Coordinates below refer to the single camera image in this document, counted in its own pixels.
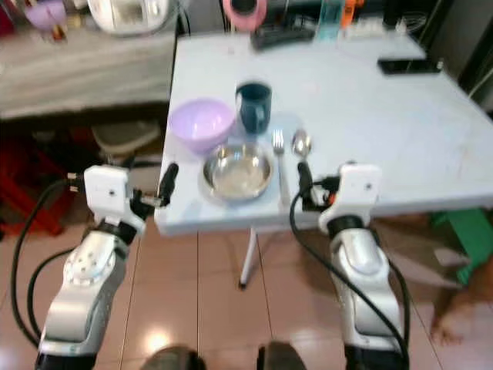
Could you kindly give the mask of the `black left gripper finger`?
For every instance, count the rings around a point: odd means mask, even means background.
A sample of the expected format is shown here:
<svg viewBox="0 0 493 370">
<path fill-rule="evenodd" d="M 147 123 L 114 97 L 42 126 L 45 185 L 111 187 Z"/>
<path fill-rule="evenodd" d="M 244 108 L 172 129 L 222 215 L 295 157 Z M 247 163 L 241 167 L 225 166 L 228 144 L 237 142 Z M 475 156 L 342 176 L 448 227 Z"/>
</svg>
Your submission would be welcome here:
<svg viewBox="0 0 493 370">
<path fill-rule="evenodd" d="M 172 197 L 173 191 L 175 191 L 175 180 L 178 172 L 179 165 L 177 165 L 177 163 L 169 163 L 166 167 L 165 173 L 163 173 L 162 179 L 159 181 L 159 207 L 166 207 L 166 205 L 169 204 L 170 197 Z"/>
</svg>

